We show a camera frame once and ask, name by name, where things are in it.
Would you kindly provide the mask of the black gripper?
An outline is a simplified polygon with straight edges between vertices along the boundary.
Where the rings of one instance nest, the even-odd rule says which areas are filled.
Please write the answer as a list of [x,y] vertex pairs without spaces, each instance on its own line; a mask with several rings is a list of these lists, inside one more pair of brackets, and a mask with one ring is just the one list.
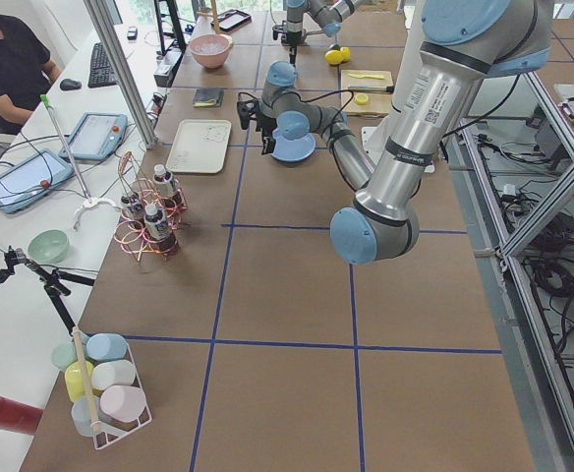
[[273,132],[277,128],[276,118],[272,115],[273,111],[263,102],[257,104],[256,111],[256,131],[261,133],[262,137],[262,155],[272,154],[275,149],[275,139]]
[[289,62],[295,66],[297,58],[297,46],[306,38],[307,31],[303,23],[294,23],[283,20],[272,27],[272,37],[280,40],[283,45],[289,46]]

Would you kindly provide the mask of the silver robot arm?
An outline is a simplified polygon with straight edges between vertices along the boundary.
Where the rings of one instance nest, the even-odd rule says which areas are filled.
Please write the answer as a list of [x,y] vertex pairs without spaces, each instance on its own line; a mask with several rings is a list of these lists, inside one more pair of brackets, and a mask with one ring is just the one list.
[[339,0],[328,7],[322,0],[289,0],[286,2],[286,19],[272,27],[272,37],[281,39],[288,46],[289,63],[296,65],[298,47],[308,35],[304,27],[305,15],[311,17],[323,34],[332,37],[363,3],[363,0]]
[[404,57],[419,68],[400,75],[408,96],[378,158],[369,157],[332,107],[304,102],[293,64],[270,65],[256,108],[267,148],[273,133],[288,140],[320,135],[355,196],[330,222],[336,253],[353,265],[399,257],[419,236],[410,201],[439,142],[483,80],[535,71],[550,51],[550,1],[428,1],[413,14]]

